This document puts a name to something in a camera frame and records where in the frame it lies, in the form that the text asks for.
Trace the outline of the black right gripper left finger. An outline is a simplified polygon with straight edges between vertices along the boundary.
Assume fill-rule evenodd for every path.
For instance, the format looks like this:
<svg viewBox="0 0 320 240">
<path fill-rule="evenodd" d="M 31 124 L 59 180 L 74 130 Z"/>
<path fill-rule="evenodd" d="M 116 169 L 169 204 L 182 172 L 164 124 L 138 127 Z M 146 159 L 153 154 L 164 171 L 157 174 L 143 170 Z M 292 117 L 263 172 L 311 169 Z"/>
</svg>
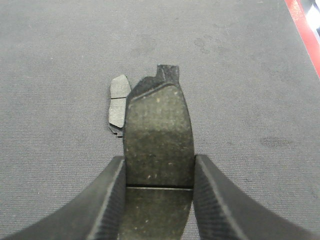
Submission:
<svg viewBox="0 0 320 240">
<path fill-rule="evenodd" d="M 69 203 L 8 240 L 116 240 L 124 213 L 126 164 L 114 157 Z"/>
</svg>

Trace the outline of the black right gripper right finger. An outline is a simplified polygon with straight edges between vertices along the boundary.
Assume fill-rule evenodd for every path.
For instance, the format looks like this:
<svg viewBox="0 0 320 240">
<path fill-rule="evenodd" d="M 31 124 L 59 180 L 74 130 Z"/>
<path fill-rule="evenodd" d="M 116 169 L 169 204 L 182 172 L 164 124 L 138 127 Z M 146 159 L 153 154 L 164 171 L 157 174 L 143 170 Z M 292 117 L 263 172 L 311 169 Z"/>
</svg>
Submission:
<svg viewBox="0 0 320 240">
<path fill-rule="evenodd" d="M 263 207 L 228 179 L 207 155 L 196 155 L 193 205 L 202 240 L 318 240 Z"/>
</svg>

